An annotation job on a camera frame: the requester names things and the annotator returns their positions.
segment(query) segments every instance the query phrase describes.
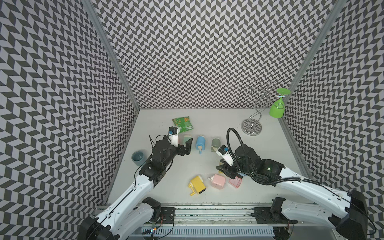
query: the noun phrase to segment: gray cup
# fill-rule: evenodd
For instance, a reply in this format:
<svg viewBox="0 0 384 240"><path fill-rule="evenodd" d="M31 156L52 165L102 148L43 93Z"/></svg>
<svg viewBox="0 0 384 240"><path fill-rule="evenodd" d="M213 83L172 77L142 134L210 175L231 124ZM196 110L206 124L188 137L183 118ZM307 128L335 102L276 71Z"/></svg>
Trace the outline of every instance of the gray cup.
<svg viewBox="0 0 384 240"><path fill-rule="evenodd" d="M144 157L142 151L136 151L132 154L132 161L137 165L141 166L147 159Z"/></svg>

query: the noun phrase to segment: pink container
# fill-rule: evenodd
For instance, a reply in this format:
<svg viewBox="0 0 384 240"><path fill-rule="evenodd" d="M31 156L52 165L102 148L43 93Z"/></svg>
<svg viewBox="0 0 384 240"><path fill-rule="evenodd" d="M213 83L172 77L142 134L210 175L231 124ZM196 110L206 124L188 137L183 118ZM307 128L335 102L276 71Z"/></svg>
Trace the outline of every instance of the pink container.
<svg viewBox="0 0 384 240"><path fill-rule="evenodd" d="M243 180L239 177L235 177L235 179L229 179L229 183L238 188Z"/></svg>
<svg viewBox="0 0 384 240"><path fill-rule="evenodd" d="M209 177L213 187L217 189L223 189L225 184L225 177L215 174L213 177Z"/></svg>

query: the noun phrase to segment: round metal base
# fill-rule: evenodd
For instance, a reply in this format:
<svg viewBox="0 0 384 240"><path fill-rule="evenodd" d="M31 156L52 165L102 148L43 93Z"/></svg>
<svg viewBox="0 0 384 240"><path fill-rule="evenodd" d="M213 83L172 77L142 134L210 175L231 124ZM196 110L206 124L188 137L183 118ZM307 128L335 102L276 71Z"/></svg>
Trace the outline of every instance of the round metal base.
<svg viewBox="0 0 384 240"><path fill-rule="evenodd" d="M262 124L253 118L247 118L242 122L241 129L248 135L256 136L261 133Z"/></svg>

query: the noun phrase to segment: white table surface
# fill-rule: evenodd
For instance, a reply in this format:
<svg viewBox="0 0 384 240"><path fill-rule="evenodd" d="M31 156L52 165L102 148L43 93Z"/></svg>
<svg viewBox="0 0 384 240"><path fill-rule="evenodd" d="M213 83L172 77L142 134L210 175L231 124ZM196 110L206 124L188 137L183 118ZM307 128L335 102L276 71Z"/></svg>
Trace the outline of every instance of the white table surface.
<svg viewBox="0 0 384 240"><path fill-rule="evenodd" d="M285 189L273 186L263 186L246 176L238 189L227 182L224 189L218 190L210 185L208 177L218 173L220 157L210 151L214 137L219 137L221 144L227 145L227 129L233 127L238 131L243 142L252 147L263 159L273 159L293 171L300 173L296 160L291 152L279 121L269 116L269 110L262 112L260 120L262 132L257 136L246 135L241 129L241 122L255 113L254 109L150 109L140 110L132 136L118 170L118 174L108 203L113 203L133 182L133 174L137 166L131 160L132 154L142 150L145 157L151 153L150 135L155 141L159 134L167 134L168 128L173 126L172 119L189 116L193 130L181 133L193 137L190 155L174 158L173 166L158 185L148 193L161 203L271 203L275 197L284 197L296 202L310 202L305 198ZM196 150L196 139L199 135L205 136L205 151L199 155ZM232 149L240 146L235 134L230 133ZM190 196L189 181L197 175L204 179L206 191L202 194Z"/></svg>

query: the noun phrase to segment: green snack bag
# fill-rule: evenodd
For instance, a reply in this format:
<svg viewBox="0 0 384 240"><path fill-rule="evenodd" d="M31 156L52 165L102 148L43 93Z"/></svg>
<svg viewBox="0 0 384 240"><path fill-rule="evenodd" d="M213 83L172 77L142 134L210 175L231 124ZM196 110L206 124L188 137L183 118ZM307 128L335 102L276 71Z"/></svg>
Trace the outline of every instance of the green snack bag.
<svg viewBox="0 0 384 240"><path fill-rule="evenodd" d="M180 128L180 132L186 132L193 129L192 124L189 121L189 116L183 118L175 118L172 119L172 121L176 127Z"/></svg>

